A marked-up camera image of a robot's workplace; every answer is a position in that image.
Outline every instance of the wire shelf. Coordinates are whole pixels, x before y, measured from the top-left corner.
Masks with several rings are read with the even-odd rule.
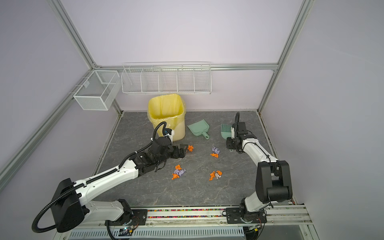
[[[120,90],[117,71],[93,70],[73,97],[83,110],[108,110]]]
[[[209,64],[124,66],[121,83],[122,91],[126,94],[210,94],[212,92]]]

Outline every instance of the dustpan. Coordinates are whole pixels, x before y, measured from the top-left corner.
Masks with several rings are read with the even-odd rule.
[[[204,119],[194,124],[188,125],[187,127],[189,128],[189,130],[191,130],[193,135],[203,135],[205,139],[209,139],[209,135],[207,134],[209,125]]]

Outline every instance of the white robotic arm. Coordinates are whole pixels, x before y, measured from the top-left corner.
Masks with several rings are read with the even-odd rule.
[[[288,163],[270,155],[239,118],[238,112],[231,129],[232,137],[227,138],[227,148],[239,154],[247,153],[257,165],[256,191],[240,203],[241,220],[252,222],[261,218],[260,213],[266,206],[292,198],[291,177]],[[272,180],[272,175],[279,179]]]
[[[236,149],[239,154],[247,153],[257,165],[256,191],[240,203],[241,220],[254,223],[263,218],[261,214],[264,207],[274,201],[292,198],[289,165],[271,156],[259,144],[256,136],[248,133],[245,123],[238,121],[239,116],[240,114],[237,113],[232,137],[227,138],[227,148]],[[164,137],[155,138],[161,125],[163,125]],[[156,172],[165,166],[168,158],[184,157],[188,145],[180,144],[180,148],[173,146],[173,133],[173,130],[166,128],[166,122],[162,122],[155,128],[152,141],[142,149],[126,156],[118,166],[76,182],[72,182],[71,179],[61,181],[52,201],[33,221],[32,230],[46,232],[56,228],[58,232],[66,232],[82,222],[100,220],[106,220],[107,226],[110,221],[113,221],[111,223],[114,225],[131,225],[132,218],[135,216],[125,200],[96,202],[92,199],[120,183],[153,170]],[[279,180],[272,180],[271,173],[278,176]],[[49,209],[52,210],[55,225],[38,228],[40,218]]]
[[[180,144],[180,148],[173,146],[174,131],[166,128],[166,124],[166,122],[161,122],[155,128],[151,142],[126,156],[118,166],[75,182],[72,182],[71,179],[61,181],[52,201],[40,211],[33,221],[32,230],[40,233],[56,228],[58,232],[66,232],[82,222],[96,220],[115,221],[117,225],[130,224],[134,214],[125,200],[95,202],[92,199],[120,183],[137,178],[147,172],[162,169],[169,158],[177,159],[185,156],[188,145]],[[164,136],[156,138],[156,132],[162,125]],[[39,220],[49,209],[52,210],[55,225],[38,228]]]

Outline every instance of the vent grille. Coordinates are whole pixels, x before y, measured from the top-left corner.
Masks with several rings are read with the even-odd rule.
[[[120,228],[112,230],[115,238],[202,238],[202,237],[243,237],[242,227],[166,227],[138,228],[132,236],[119,236]],[[68,240],[110,239],[106,229],[74,229]]]

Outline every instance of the yellow trash bin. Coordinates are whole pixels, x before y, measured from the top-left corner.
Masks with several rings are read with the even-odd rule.
[[[154,97],[148,103],[148,119],[155,128],[159,123],[166,121],[167,128],[175,131],[173,141],[180,140],[185,136],[185,102],[177,94],[162,95]],[[163,136],[162,127],[157,131]]]

